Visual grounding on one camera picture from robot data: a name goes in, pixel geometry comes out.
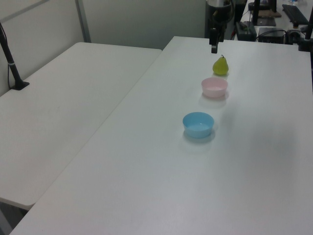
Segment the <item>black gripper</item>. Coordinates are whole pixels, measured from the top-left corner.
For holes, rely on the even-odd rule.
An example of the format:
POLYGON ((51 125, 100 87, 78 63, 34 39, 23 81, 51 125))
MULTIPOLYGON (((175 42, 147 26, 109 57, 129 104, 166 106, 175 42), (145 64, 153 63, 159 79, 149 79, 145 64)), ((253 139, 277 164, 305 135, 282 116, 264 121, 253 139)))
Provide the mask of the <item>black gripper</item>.
POLYGON ((209 44, 211 53, 217 54, 218 42, 224 41, 224 32, 228 22, 232 19, 231 4, 222 7, 211 6, 211 22, 213 28, 210 30, 209 44))

